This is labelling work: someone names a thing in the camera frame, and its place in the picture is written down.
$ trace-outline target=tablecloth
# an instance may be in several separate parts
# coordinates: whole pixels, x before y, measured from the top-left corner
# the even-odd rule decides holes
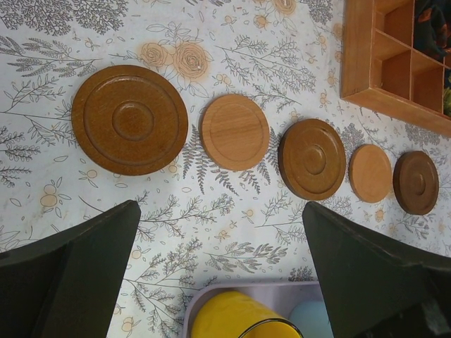
[[[3,0],[0,3],[0,251],[55,234],[126,199],[142,219],[109,338],[176,337],[192,296],[228,280],[312,280],[302,226],[306,201],[285,186],[278,143],[305,118],[331,124],[347,160],[375,144],[392,167],[411,150],[437,166],[440,196],[424,217],[393,192],[366,204],[349,179],[324,206],[404,243],[451,255],[451,142],[340,100],[343,0]],[[186,144],[166,168],[126,177],[80,149],[73,97],[97,70],[147,67],[180,92]],[[243,172],[218,167],[199,140],[216,97],[257,102],[271,140]]]

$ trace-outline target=wooden coaster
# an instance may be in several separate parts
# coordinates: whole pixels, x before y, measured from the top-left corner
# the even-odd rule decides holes
[[[392,184],[392,167],[384,151],[372,144],[358,148],[351,158],[350,182],[352,190],[362,201],[382,201]]]
[[[313,201],[327,199],[345,176],[345,148],[330,125],[321,120],[303,120],[283,135],[279,167],[294,194]]]
[[[144,175],[168,165],[188,131],[185,105],[162,76],[116,65],[82,84],[72,109],[75,136],[98,165],[122,175]]]
[[[247,170],[259,164],[269,145],[263,111],[245,96],[230,94],[215,100],[201,125],[206,153],[221,167]]]
[[[393,173],[393,190],[404,211],[429,213],[438,198],[438,174],[431,158],[422,151],[402,155]]]

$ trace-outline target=wooden box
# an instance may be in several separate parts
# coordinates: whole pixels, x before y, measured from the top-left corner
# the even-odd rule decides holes
[[[346,0],[341,97],[451,137],[445,69],[413,48],[415,0]]]

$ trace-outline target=wooden disc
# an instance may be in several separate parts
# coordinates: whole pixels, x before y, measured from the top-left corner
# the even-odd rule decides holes
[[[392,167],[384,151],[373,144],[358,148],[351,158],[350,182],[362,201],[382,201],[392,184]]]
[[[118,174],[144,175],[178,155],[188,116],[179,93],[162,76],[116,65],[82,84],[72,124],[78,143],[95,163]]]
[[[345,176],[345,148],[330,125],[316,119],[303,120],[283,135],[279,167],[294,194],[313,201],[327,199]]]
[[[259,164],[269,145],[263,111],[245,96],[230,94],[215,100],[201,125],[206,153],[221,167],[246,170]]]
[[[393,173],[393,190],[406,212],[429,213],[438,198],[438,174],[431,158],[422,151],[402,155]]]

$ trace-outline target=yellow cup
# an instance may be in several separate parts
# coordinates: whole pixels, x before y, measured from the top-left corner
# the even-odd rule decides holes
[[[288,320],[237,291],[208,300],[191,329],[191,338],[302,338]]]

